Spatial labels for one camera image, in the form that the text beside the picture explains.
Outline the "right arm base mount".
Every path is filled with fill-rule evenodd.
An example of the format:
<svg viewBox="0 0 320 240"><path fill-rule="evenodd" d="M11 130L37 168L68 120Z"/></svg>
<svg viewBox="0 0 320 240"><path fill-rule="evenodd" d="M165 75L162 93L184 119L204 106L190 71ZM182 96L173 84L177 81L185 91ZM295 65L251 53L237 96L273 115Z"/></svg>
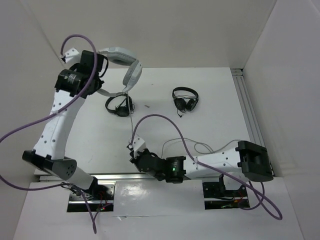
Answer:
<svg viewBox="0 0 320 240"><path fill-rule="evenodd" d="M246 188L226 190L219 182L203 182L204 207L206 210L248 209L250 203Z"/></svg>

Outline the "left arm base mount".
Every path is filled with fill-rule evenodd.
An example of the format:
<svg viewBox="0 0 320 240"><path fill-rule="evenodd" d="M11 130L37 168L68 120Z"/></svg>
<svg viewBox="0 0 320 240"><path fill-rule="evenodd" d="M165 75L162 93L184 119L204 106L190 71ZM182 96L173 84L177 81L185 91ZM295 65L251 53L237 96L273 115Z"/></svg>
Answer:
<svg viewBox="0 0 320 240"><path fill-rule="evenodd" d="M109 182L104 186L106 187L106 191L100 191L97 196L92 197L84 193L89 208L94 213L97 212L97 210L100 210L101 212L112 212L114 210L114 196L116 185L115 183ZM72 190L69 194L66 211L68 213L88 212L85 199L78 191Z"/></svg>

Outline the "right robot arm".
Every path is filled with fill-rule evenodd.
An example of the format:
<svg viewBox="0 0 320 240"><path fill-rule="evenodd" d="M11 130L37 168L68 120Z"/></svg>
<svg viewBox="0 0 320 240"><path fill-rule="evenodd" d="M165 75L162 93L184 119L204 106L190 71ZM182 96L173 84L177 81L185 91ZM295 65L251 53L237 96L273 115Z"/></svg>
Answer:
<svg viewBox="0 0 320 240"><path fill-rule="evenodd" d="M140 137L127 148L130 151L130 162L138 171L158 181L180 184L186 180L211 182L216 177L224 177L218 184L218 190L223 196L230 196L236 185L241 186L248 181L264 183L274 178L267 149L245 140L239 141L235 148L218 153L166 159L150 152Z"/></svg>

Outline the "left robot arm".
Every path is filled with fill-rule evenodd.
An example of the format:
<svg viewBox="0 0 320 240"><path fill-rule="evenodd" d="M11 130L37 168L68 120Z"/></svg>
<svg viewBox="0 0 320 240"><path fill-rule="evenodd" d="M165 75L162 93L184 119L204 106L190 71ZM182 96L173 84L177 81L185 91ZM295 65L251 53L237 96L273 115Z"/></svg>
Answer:
<svg viewBox="0 0 320 240"><path fill-rule="evenodd" d="M104 83L99 73L106 57L97 54L97 67L89 87L79 98L76 95L85 87L94 66L94 54L84 50L80 61L62 70L55 84L55 93L51 113L55 116L45 125L40 139L32 150L23 152L22 158L37 169L58 177L80 188L81 194L88 200L107 196L109 190L98 183L98 179L77 166L76 160L66 157L66 144L74 120L87 96L92 95Z"/></svg>

